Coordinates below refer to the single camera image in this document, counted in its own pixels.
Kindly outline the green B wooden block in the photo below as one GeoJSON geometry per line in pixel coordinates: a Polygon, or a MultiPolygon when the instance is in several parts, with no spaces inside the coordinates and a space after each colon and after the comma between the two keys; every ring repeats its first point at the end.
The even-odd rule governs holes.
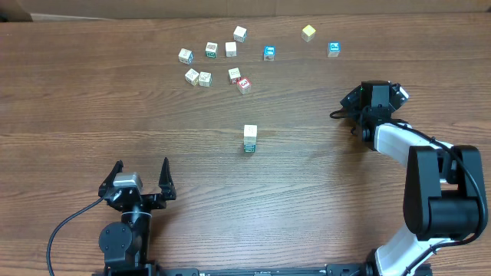
{"type": "Polygon", "coordinates": [[[205,54],[208,58],[216,58],[218,44],[214,42],[208,42],[205,48],[205,54]]]}

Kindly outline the wooden block numeral one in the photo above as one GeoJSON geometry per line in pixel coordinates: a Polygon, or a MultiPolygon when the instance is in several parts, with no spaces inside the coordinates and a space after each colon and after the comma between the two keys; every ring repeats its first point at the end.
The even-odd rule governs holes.
{"type": "Polygon", "coordinates": [[[228,70],[230,84],[236,84],[242,79],[240,70],[237,67],[228,70]]]}

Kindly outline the blue top wooden block middle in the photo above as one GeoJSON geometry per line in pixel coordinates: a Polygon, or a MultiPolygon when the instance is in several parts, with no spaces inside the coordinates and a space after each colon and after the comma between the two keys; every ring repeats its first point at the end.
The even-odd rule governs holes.
{"type": "Polygon", "coordinates": [[[264,61],[274,61],[275,60],[276,48],[272,45],[266,45],[263,51],[264,61]]]}

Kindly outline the blue sided wooden block left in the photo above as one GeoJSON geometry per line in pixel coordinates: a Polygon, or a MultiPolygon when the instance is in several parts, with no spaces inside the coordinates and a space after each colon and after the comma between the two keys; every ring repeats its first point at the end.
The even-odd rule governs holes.
{"type": "Polygon", "coordinates": [[[179,61],[184,64],[192,64],[194,55],[191,50],[182,48],[178,54],[179,61]]]}

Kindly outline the X marked wooden block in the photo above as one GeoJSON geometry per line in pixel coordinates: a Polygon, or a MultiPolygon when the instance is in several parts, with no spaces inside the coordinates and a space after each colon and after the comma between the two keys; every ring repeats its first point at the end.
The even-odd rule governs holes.
{"type": "Polygon", "coordinates": [[[185,73],[185,79],[191,85],[196,86],[199,83],[199,72],[197,72],[194,69],[190,68],[185,73]]]}

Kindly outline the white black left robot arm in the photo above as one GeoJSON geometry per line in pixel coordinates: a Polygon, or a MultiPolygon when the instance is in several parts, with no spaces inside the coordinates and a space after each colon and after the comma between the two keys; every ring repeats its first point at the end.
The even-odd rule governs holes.
{"type": "Polygon", "coordinates": [[[107,205],[121,213],[120,221],[107,225],[100,233],[99,247],[104,253],[104,275],[160,275],[161,267],[148,259],[153,210],[166,208],[176,199],[170,174],[170,162],[163,160],[159,193],[143,193],[137,172],[124,172],[117,161],[101,183],[98,195],[107,205]]]}

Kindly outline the red three wooden block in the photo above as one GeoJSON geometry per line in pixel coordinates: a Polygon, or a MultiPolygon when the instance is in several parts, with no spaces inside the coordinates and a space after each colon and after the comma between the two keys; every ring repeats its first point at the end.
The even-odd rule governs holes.
{"type": "Polygon", "coordinates": [[[247,94],[252,89],[252,84],[247,77],[241,78],[236,82],[237,88],[241,94],[247,94]]]}

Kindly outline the blue X wooden block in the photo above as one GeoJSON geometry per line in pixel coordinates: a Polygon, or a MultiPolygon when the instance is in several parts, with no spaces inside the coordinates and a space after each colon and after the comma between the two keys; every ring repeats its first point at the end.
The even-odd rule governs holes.
{"type": "Polygon", "coordinates": [[[245,125],[244,126],[244,140],[257,140],[257,126],[256,125],[245,125]]]}

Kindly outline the blue top wooden block right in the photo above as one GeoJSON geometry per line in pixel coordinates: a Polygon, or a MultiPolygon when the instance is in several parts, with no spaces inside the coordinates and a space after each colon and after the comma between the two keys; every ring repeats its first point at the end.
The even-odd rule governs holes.
{"type": "Polygon", "coordinates": [[[341,45],[340,45],[340,43],[337,42],[337,41],[330,42],[328,44],[328,50],[327,50],[327,52],[328,52],[328,57],[329,58],[332,58],[332,57],[333,58],[336,58],[340,54],[340,52],[341,52],[341,45]]]}

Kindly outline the plain wooden block blue H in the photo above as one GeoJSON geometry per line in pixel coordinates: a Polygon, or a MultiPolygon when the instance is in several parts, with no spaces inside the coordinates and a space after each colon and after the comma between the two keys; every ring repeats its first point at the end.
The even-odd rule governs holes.
{"type": "Polygon", "coordinates": [[[246,137],[244,139],[244,146],[255,146],[257,143],[255,137],[246,137]]]}

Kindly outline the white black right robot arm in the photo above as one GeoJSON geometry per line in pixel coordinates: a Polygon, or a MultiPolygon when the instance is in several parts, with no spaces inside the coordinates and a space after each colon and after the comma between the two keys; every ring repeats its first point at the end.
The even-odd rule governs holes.
{"type": "Polygon", "coordinates": [[[406,168],[404,225],[362,264],[329,264],[328,275],[431,275],[427,259],[441,248],[467,245],[484,232],[488,208],[483,165],[475,146],[454,146],[392,114],[410,98],[399,84],[363,81],[340,102],[333,119],[373,151],[406,168]]]}

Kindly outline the yellow top wooden block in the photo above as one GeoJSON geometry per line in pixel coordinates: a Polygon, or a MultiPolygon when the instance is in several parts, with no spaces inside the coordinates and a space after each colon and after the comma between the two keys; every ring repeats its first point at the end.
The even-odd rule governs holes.
{"type": "Polygon", "coordinates": [[[302,29],[301,37],[305,42],[309,42],[314,38],[315,33],[316,33],[315,28],[313,28],[311,25],[306,25],[302,29]]]}

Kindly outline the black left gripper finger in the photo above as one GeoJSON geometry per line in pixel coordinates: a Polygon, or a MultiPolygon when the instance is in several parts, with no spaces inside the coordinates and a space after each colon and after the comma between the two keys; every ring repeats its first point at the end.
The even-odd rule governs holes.
{"type": "Polygon", "coordinates": [[[170,161],[167,157],[165,157],[163,161],[158,186],[160,187],[161,195],[165,200],[176,199],[176,189],[170,174],[170,161]]]}
{"type": "Polygon", "coordinates": [[[108,176],[105,178],[105,180],[99,186],[99,189],[98,189],[98,196],[99,197],[101,197],[101,198],[105,197],[107,192],[114,187],[114,180],[115,180],[117,174],[122,172],[123,167],[124,167],[124,163],[122,160],[116,161],[113,169],[110,171],[108,176]]]}

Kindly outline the green letter wooden block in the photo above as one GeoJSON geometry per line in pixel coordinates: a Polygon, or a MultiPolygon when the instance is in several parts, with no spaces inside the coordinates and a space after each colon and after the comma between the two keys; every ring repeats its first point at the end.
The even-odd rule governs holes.
{"type": "Polygon", "coordinates": [[[256,145],[244,145],[245,153],[254,153],[256,151],[256,145]]]}

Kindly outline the wooden block top centre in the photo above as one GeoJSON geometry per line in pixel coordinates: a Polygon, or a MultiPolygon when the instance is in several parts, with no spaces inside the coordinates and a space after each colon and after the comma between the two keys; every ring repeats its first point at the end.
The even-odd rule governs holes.
{"type": "Polygon", "coordinates": [[[233,32],[233,38],[235,41],[243,43],[247,38],[247,29],[241,26],[237,26],[233,32]]]}

